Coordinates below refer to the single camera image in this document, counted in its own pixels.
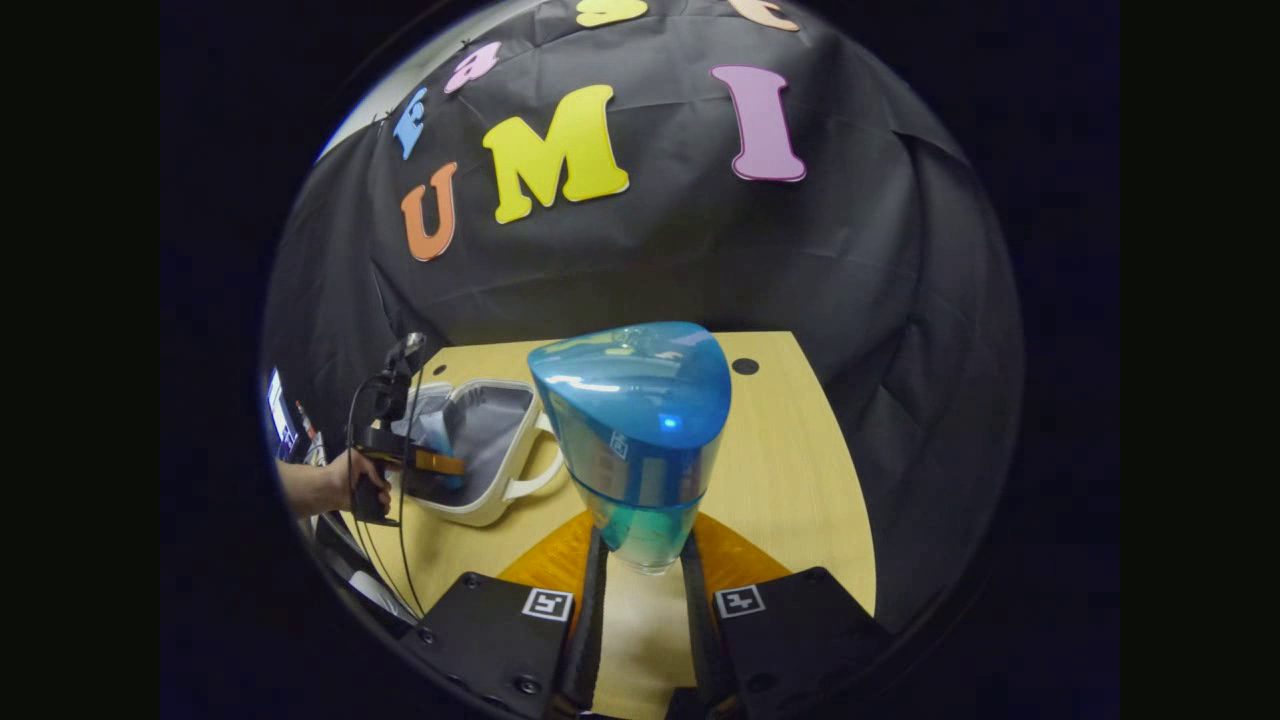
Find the pink letter i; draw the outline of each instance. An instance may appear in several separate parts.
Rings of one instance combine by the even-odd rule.
[[[712,77],[728,86],[737,114],[742,151],[733,159],[733,172],[744,179],[796,182],[805,168],[791,151],[787,119],[780,94],[787,81],[778,73],[753,65],[716,65]]]

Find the human hand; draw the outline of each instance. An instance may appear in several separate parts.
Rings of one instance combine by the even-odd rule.
[[[351,457],[351,473],[347,473],[347,457]],[[330,503],[337,510],[351,510],[351,495],[356,489],[356,483],[360,480],[361,475],[367,475],[375,486],[378,486],[378,500],[384,507],[390,510],[392,506],[392,484],[387,482],[387,478],[378,473],[378,468],[371,460],[361,455],[358,451],[348,448],[342,455],[335,457],[333,462],[324,466],[328,471],[328,486],[330,488],[332,500]]]

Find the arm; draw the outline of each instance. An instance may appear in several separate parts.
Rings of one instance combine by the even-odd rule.
[[[347,475],[347,456],[351,455],[351,475]],[[289,510],[298,518],[319,515],[330,510],[351,510],[351,492],[356,487],[360,475],[369,475],[369,479],[379,487],[381,492],[378,498],[383,505],[390,507],[390,483],[378,474],[374,464],[367,457],[347,450],[324,466],[315,465],[289,465],[279,460],[275,461],[275,470],[280,475],[280,484],[284,486],[284,498],[289,503]]]

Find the yellow letter m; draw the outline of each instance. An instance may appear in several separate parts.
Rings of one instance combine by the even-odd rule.
[[[518,220],[532,210],[534,204],[520,191],[521,178],[543,208],[550,208],[564,164],[564,197],[573,202],[616,195],[631,184],[626,170],[613,160],[604,122],[609,97],[613,88],[607,85],[591,85],[562,97],[547,140],[520,118],[507,118],[485,133],[484,146],[493,152],[498,176],[498,209],[493,217],[499,223]]]

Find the black cloth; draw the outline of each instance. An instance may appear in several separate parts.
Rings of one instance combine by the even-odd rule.
[[[351,393],[411,331],[443,347],[671,319],[787,329],[858,468],[877,619],[901,629],[950,587],[983,537],[1016,434],[1021,329],[1004,238],[969,161],[911,90],[818,17],[786,10],[800,32],[722,1],[652,0],[648,14],[599,28],[579,26],[572,4],[541,4],[424,78],[410,160],[392,133],[410,96],[320,159],[279,247],[265,361],[330,456]],[[457,61],[494,40],[498,65],[445,95]],[[735,176],[739,129],[709,74],[718,64],[787,79],[803,181]],[[535,201],[498,224],[485,132],[520,117],[545,136],[561,97],[598,83],[614,91],[609,137],[630,188],[584,202],[557,191],[552,208]],[[457,231],[420,263],[399,204],[449,161]],[[429,187],[429,232],[434,197]]]

